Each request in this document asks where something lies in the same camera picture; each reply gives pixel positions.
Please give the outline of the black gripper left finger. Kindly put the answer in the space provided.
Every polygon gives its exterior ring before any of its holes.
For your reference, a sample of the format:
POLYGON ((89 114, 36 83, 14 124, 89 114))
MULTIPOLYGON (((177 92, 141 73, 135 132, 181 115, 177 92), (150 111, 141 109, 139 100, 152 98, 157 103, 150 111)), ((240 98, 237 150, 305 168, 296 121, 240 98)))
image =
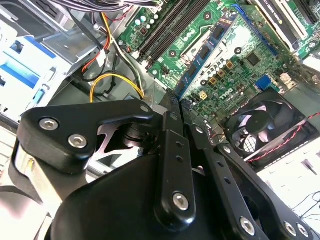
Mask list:
POLYGON ((189 141, 182 107, 168 90, 157 107, 138 99, 33 108, 18 127, 16 166, 49 211, 85 183, 90 162, 131 148, 159 161, 155 215, 165 226, 196 217, 189 141))

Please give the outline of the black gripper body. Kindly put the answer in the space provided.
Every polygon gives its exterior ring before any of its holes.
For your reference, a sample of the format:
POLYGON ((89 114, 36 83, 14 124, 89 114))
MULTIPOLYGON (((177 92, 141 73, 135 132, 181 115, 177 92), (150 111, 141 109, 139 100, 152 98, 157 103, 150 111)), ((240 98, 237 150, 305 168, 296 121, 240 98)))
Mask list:
POLYGON ((204 173, 189 151, 158 150, 76 190, 53 240, 223 240, 204 173))

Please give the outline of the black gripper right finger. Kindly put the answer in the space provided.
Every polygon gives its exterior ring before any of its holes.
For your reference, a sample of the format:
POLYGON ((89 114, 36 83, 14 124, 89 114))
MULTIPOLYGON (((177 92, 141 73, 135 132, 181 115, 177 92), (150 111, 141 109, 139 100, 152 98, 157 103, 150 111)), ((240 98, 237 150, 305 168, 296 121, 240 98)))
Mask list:
POLYGON ((227 144, 213 147, 194 124, 187 100, 179 104, 195 166, 204 170, 224 240, 314 240, 316 233, 227 144))

